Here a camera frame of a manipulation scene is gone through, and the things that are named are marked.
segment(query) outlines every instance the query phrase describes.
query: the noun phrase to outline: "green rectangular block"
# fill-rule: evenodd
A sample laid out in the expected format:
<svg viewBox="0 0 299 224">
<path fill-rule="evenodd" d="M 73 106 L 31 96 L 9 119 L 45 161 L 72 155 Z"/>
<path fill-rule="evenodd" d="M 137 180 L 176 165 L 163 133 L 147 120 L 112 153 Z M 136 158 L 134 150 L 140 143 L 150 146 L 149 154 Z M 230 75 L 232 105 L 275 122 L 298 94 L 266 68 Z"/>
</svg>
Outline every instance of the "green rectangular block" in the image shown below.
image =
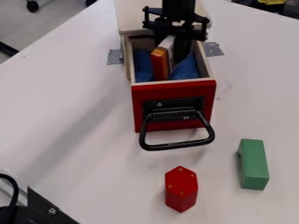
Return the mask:
<svg viewBox="0 0 299 224">
<path fill-rule="evenodd" d="M 238 153 L 242 166 L 242 188 L 264 190 L 270 179 L 264 143 L 261 140 L 242 139 Z"/>
</svg>

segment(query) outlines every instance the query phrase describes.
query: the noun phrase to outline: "blue fabric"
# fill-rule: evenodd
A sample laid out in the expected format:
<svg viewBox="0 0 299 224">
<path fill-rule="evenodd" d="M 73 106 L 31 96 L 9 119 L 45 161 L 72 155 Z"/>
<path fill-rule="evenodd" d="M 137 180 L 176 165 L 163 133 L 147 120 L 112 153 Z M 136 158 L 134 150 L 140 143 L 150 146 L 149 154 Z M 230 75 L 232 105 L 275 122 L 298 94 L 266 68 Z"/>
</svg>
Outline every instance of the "blue fabric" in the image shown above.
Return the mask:
<svg viewBox="0 0 299 224">
<path fill-rule="evenodd" d="M 150 59 L 150 52 L 146 50 L 134 51 L 136 82 L 154 81 L 154 73 Z M 176 65 L 170 80 L 186 80 L 199 78 L 196 61 L 193 54 L 188 55 L 181 63 Z"/>
<path fill-rule="evenodd" d="M 153 81 L 154 73 L 151 65 L 150 52 L 136 50 L 134 52 L 136 82 Z"/>
<path fill-rule="evenodd" d="M 187 80 L 197 78 L 199 78 L 199 73 L 193 54 L 189 54 L 187 58 L 176 65 L 170 75 L 170 80 Z"/>
</svg>

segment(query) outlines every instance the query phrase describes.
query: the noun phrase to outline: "black handle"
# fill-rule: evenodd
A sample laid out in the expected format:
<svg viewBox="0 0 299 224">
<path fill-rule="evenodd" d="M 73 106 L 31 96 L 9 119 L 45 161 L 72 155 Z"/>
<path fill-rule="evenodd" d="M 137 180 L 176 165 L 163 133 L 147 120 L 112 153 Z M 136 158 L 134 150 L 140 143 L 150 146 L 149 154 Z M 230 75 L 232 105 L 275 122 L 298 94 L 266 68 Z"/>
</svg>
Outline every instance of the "black handle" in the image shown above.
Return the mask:
<svg viewBox="0 0 299 224">
<path fill-rule="evenodd" d="M 167 151 L 175 150 L 187 147 L 200 146 L 205 144 L 210 144 L 215 139 L 215 132 L 208 121 L 206 121 L 204 115 L 199 110 L 194 110 L 193 114 L 204 124 L 206 131 L 209 133 L 209 137 L 200 140 L 185 141 L 180 143 L 163 143 L 156 145 L 149 145 L 145 143 L 146 130 L 148 128 L 148 123 L 155 118 L 158 113 L 150 113 L 145 116 L 143 120 L 143 126 L 139 136 L 139 144 L 146 151 Z"/>
</svg>

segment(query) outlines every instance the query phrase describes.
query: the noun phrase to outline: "red hexagonal block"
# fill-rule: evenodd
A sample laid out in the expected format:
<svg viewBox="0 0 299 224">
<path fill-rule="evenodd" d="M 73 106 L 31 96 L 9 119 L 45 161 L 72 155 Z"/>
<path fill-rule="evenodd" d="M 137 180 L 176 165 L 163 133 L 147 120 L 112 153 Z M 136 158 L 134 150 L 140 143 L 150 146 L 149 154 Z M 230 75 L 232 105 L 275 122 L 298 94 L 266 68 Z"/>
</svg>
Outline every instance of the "red hexagonal block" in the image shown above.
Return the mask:
<svg viewBox="0 0 299 224">
<path fill-rule="evenodd" d="M 165 174 L 166 205 L 180 213 L 196 204 L 198 177 L 195 172 L 183 166 Z"/>
</svg>

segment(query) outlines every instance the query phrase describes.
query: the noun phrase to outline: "wire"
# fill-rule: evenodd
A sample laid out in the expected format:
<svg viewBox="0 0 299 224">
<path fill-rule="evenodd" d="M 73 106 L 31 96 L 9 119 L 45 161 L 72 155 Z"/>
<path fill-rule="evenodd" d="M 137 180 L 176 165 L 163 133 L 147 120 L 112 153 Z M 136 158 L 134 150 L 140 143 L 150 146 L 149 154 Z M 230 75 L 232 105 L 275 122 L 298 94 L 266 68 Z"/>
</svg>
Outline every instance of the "wire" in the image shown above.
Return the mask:
<svg viewBox="0 0 299 224">
<path fill-rule="evenodd" d="M 12 198 L 11 198 L 10 204 L 8 206 L 8 213 L 5 215 L 4 223 L 3 223 L 3 224 L 11 224 L 11 221 L 14 218 L 14 213 L 17 208 L 17 198 L 18 198 L 18 191 L 19 191 L 18 185 L 14 178 L 12 178 L 11 176 L 8 176 L 6 174 L 0 173 L 0 179 L 6 179 L 7 181 L 9 181 L 13 188 Z"/>
</svg>

